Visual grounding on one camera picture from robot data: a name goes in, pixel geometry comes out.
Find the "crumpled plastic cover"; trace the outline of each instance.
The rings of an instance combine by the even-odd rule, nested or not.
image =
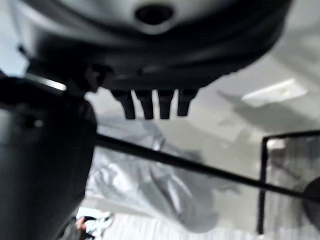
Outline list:
[[[166,142],[150,121],[103,119],[100,134],[170,155],[192,159]],[[96,147],[87,181],[86,195],[104,198],[173,227],[204,233],[215,227],[214,189],[228,189],[228,182],[177,167]]]

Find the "black rod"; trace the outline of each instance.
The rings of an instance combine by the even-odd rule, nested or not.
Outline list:
[[[261,166],[260,166],[260,182],[267,182],[267,167],[268,167],[268,139],[262,139],[261,143]],[[266,208],[266,191],[260,190],[258,195],[258,216],[256,232],[258,235],[263,235],[265,232],[265,208]]]
[[[153,162],[160,162],[166,165],[174,166],[177,168],[185,169],[192,172],[210,175],[226,179],[239,184],[244,184],[253,188],[264,191],[270,191],[294,198],[304,199],[320,203],[320,198],[313,197],[302,192],[293,191],[287,188],[274,186],[262,181],[257,181],[248,177],[237,175],[231,172],[223,171],[214,167],[202,165],[182,157],[172,156],[163,152],[154,151],[152,149],[138,146],[129,142],[118,140],[112,137],[103,136],[98,134],[96,138],[96,146],[108,148],[117,152],[133,155]]]

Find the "black metal frame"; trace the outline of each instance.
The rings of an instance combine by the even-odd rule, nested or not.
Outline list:
[[[267,182],[267,167],[268,167],[268,149],[267,142],[270,139],[284,139],[284,138],[301,138],[310,136],[319,136],[320,130],[302,131],[302,132],[292,132],[285,134],[277,134],[264,137],[261,142],[261,168],[260,168],[260,178],[261,183]],[[258,216],[257,216],[257,226],[256,232],[258,235],[263,235],[265,233],[265,207],[266,207],[266,191],[261,190],[258,196]]]
[[[174,166],[177,168],[185,169],[188,171],[206,174],[213,177],[222,178],[239,184],[244,184],[253,188],[260,189],[258,196],[258,216],[256,232],[258,235],[264,234],[264,219],[265,219],[265,198],[266,191],[286,195],[293,198],[299,198],[301,200],[309,200],[315,203],[320,203],[320,199],[307,195],[303,192],[297,192],[284,187],[275,186],[267,183],[267,166],[268,166],[268,149],[267,142],[270,139],[275,138],[299,138],[320,135],[320,130],[317,131],[305,131],[294,132],[288,134],[279,134],[267,136],[262,139],[261,142],[261,168],[259,180],[251,179],[241,175],[237,175],[228,171],[224,171],[215,167],[199,164],[188,159],[172,156],[163,152],[155,151],[146,147],[135,145],[129,142],[118,140],[112,137],[103,136],[98,134],[96,140],[96,146],[108,148],[117,152],[133,155],[139,158],[143,158],[149,161],[160,162],[166,165]]]

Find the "gray floor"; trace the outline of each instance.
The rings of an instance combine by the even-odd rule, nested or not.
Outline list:
[[[256,240],[254,234],[217,227],[204,234],[179,232],[149,217],[117,214],[104,240]]]

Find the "dark round object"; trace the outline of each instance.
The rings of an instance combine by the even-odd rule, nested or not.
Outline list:
[[[135,12],[137,20],[148,25],[160,25],[169,21],[174,16],[174,10],[171,6],[152,4],[142,6]]]
[[[320,198],[320,177],[309,183],[304,193],[308,196]],[[304,200],[302,204],[308,219],[320,231],[320,203]]]

